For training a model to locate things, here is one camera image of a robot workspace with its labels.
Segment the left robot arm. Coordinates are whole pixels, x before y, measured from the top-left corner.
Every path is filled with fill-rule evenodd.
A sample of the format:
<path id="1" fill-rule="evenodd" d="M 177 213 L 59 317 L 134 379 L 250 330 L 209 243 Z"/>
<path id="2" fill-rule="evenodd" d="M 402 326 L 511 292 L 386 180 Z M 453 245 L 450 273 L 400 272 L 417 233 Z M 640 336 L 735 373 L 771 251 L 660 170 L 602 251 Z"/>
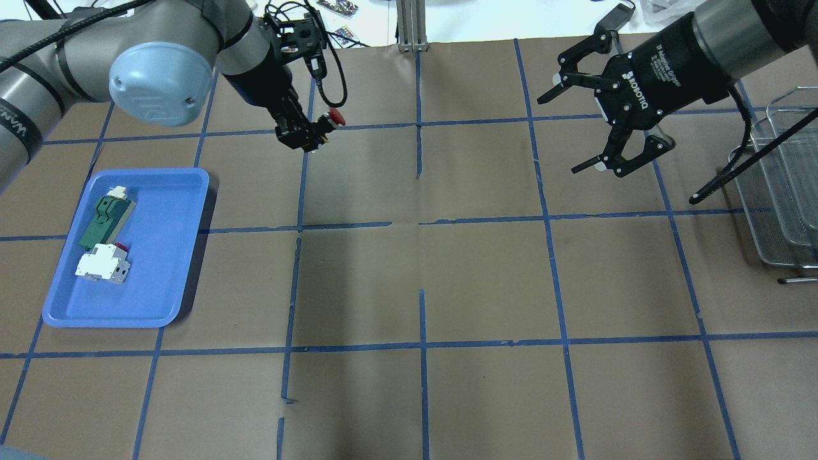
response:
<path id="1" fill-rule="evenodd" d="M 345 125 L 335 107 L 312 121 L 289 64 L 327 74 L 320 15 L 257 17 L 245 1 L 132 1 L 84 18 L 3 20 L 1 181 L 6 190 L 79 103 L 114 102 L 145 123 L 199 117 L 214 71 L 262 107 L 278 141 L 313 151 Z"/>

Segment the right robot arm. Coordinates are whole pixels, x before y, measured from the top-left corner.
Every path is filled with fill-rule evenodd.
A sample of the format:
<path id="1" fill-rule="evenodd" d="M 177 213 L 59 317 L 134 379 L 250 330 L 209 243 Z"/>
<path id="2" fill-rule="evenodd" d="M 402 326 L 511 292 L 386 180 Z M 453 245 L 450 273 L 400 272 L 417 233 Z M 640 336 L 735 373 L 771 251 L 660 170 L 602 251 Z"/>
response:
<path id="1" fill-rule="evenodd" d="M 558 55 L 551 102 L 590 88 L 610 133 L 602 152 L 574 166 L 624 177 L 675 148 L 661 121 L 696 101 L 727 98 L 737 81 L 795 50 L 816 46 L 815 1 L 706 1 L 638 47 L 614 53 L 634 13 L 611 9 L 593 32 Z"/>

